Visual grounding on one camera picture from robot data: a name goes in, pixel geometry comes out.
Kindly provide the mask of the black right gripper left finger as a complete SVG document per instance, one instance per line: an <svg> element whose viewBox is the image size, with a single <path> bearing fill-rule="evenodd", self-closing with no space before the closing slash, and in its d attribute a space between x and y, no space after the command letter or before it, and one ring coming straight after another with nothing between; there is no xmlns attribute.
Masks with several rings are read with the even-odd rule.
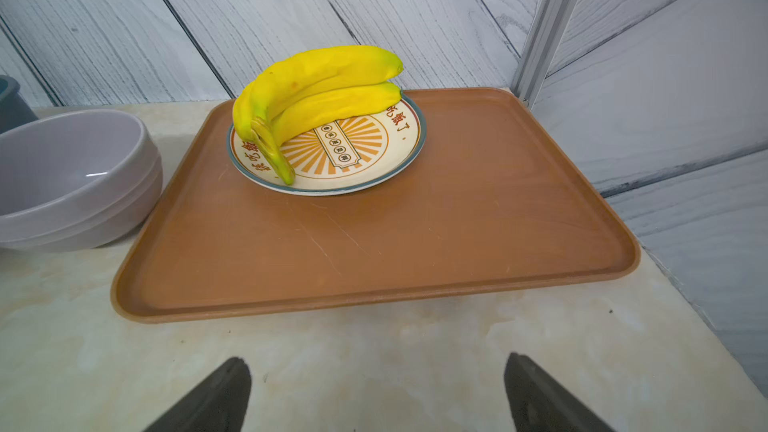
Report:
<svg viewBox="0 0 768 432"><path fill-rule="evenodd" d="M231 357L150 424L146 431L241 431L251 385L246 362Z"/></svg>

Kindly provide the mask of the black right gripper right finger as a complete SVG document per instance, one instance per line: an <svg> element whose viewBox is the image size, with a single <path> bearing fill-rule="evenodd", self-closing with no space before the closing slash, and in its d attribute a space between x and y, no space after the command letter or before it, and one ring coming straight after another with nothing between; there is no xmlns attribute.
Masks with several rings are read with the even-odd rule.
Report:
<svg viewBox="0 0 768 432"><path fill-rule="evenodd" d="M503 378L517 431L613 431L527 355L511 353Z"/></svg>

